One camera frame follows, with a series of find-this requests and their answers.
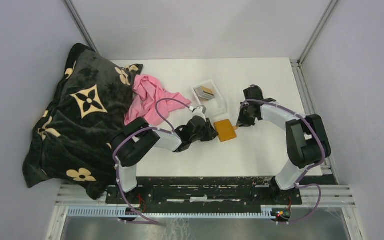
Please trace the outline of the white plastic tray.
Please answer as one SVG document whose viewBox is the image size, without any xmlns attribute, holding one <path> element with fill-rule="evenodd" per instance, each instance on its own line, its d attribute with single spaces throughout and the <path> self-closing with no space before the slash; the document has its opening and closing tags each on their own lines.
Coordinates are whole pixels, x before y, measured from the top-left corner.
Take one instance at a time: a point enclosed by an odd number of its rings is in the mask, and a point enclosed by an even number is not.
<svg viewBox="0 0 384 240">
<path fill-rule="evenodd" d="M 226 101 L 213 80 L 197 83 L 191 87 L 191 91 L 198 105 L 206 108 L 205 116 L 213 122 L 228 117 Z"/>
</svg>

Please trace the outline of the yellow leather card holder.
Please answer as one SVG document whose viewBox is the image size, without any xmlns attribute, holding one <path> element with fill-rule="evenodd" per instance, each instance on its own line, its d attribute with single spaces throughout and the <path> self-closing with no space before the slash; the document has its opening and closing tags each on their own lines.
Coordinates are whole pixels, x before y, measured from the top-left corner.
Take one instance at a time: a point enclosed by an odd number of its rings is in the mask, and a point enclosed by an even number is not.
<svg viewBox="0 0 384 240">
<path fill-rule="evenodd" d="M 233 126 L 229 119 L 215 122 L 214 128 L 218 133 L 218 138 L 221 143 L 237 138 L 237 127 Z"/>
</svg>

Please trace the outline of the stack of credit cards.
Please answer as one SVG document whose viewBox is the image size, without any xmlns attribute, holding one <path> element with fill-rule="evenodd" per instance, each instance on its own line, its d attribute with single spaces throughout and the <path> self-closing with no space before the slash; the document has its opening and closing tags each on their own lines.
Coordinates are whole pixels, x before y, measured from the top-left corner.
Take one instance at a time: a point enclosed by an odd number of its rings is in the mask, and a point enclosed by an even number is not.
<svg viewBox="0 0 384 240">
<path fill-rule="evenodd" d="M 209 101 L 215 98 L 215 94 L 210 88 L 204 87 L 204 86 L 199 86 L 197 88 L 193 89 L 196 96 L 200 99 Z"/>
</svg>

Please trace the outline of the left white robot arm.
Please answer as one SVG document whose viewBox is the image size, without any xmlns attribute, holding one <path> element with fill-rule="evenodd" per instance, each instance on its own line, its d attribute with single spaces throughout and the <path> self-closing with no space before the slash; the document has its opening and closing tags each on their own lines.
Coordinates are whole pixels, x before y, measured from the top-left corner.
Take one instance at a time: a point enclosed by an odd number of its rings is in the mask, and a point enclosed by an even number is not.
<svg viewBox="0 0 384 240">
<path fill-rule="evenodd" d="M 187 124 L 169 131 L 150 125 L 139 117 L 112 139 L 112 158 L 115 162 L 118 197 L 129 204 L 136 200 L 138 191 L 137 164 L 152 148 L 180 153 L 195 142 L 209 142 L 218 137 L 209 118 L 194 116 Z"/>
</svg>

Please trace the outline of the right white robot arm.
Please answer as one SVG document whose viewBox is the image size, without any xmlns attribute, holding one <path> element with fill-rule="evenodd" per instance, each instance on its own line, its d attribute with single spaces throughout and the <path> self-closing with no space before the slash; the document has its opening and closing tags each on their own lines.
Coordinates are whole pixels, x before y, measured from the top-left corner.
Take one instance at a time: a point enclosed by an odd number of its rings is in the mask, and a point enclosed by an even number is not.
<svg viewBox="0 0 384 240">
<path fill-rule="evenodd" d="M 236 126 L 251 127 L 256 121 L 268 121 L 286 135 L 288 160 L 280 173 L 270 181 L 268 196 L 275 204 L 282 204 L 309 170 L 321 165 L 331 155 L 331 146 L 322 118 L 317 114 L 300 115 L 273 98 L 264 98 L 257 85 L 243 90 Z"/>
</svg>

